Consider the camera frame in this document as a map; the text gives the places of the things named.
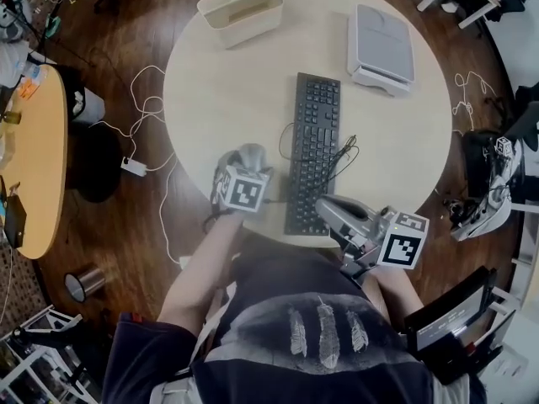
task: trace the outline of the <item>round table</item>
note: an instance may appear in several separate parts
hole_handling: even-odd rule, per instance
[[[60,74],[41,66],[46,78],[28,99],[13,94],[12,111],[20,124],[6,125],[14,134],[15,153],[0,171],[6,190],[20,183],[17,194],[26,211],[23,245],[19,252],[30,259],[43,256],[56,236],[64,199],[67,164],[67,103]]]
[[[339,144],[357,135],[360,154],[335,181],[335,193],[373,209],[391,205],[415,212],[445,166],[451,140],[446,81],[421,34],[384,0],[284,0],[281,25],[231,49],[217,44],[198,13],[168,61],[164,108],[173,148],[195,185],[209,197],[223,153],[243,143],[264,146],[275,174],[268,199],[283,199],[290,162],[279,138],[294,120],[296,76],[341,81]],[[348,16],[361,3],[406,20],[416,81],[406,98],[392,98],[352,82],[346,72]],[[292,130],[282,147],[291,150]],[[335,247],[329,237],[284,235],[285,203],[263,205],[245,226],[281,242]]]

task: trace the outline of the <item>black keyboard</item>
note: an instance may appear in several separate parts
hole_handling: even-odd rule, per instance
[[[338,150],[339,110],[340,81],[297,74],[286,235],[329,234],[314,205],[334,191],[330,169]]]

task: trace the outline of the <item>forearm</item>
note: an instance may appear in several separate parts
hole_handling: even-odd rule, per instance
[[[221,216],[170,287],[158,320],[198,334],[242,227],[238,213]]]
[[[404,269],[379,266],[372,269],[386,302],[393,326],[402,331],[404,317],[423,308],[423,302]]]

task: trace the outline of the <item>dark t-shirt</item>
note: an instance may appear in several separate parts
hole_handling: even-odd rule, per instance
[[[433,402],[432,374],[319,254],[276,247],[235,260],[233,275],[212,349],[191,365],[205,404]],[[181,327],[122,314],[103,403],[148,403],[188,366],[195,342]]]

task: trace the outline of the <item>wooden floor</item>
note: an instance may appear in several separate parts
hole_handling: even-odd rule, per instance
[[[56,45],[49,45],[48,55],[81,69],[88,88],[104,98],[106,120],[128,131],[139,118],[129,95],[131,79],[147,65],[166,68],[173,45],[195,14],[198,0],[120,0],[117,15],[94,14],[94,1],[64,5],[60,11],[61,31],[56,38],[97,66],[88,67]],[[453,104],[462,95],[453,82],[456,72],[464,76],[468,71],[480,73],[496,92],[505,93],[499,64],[488,42],[476,38],[475,26],[459,30],[454,15],[436,6],[419,13],[415,7],[420,0],[387,1],[404,13],[430,44],[445,74]],[[163,75],[157,71],[144,73],[134,91],[139,103],[149,95],[162,94]],[[468,95],[476,128],[497,124],[493,112],[483,103],[475,80]],[[470,129],[464,111],[453,121],[455,129]],[[172,151],[164,125],[155,120],[144,124],[136,139],[135,158],[149,166],[163,163]],[[129,152],[129,141],[122,142]],[[91,318],[104,307],[111,309],[113,316],[120,311],[136,311],[150,318],[158,314],[167,288],[178,273],[167,257],[157,214],[168,170],[166,167],[145,178],[124,173],[115,195],[100,205],[84,202],[76,193],[67,193],[54,246],[39,261],[48,292],[59,309],[82,312]],[[454,134],[437,189],[441,195],[457,195],[464,187],[460,136]],[[191,254],[203,237],[200,223],[208,214],[208,204],[181,166],[177,166],[171,178],[163,211],[172,254]],[[428,242],[411,274],[424,302],[450,289],[479,265],[499,268],[501,282],[507,281],[517,238],[515,214],[501,229],[457,243],[450,237],[448,214],[438,194],[433,192],[419,213],[431,220]],[[90,263],[105,272],[106,291],[99,298],[77,304],[64,290],[63,276]]]

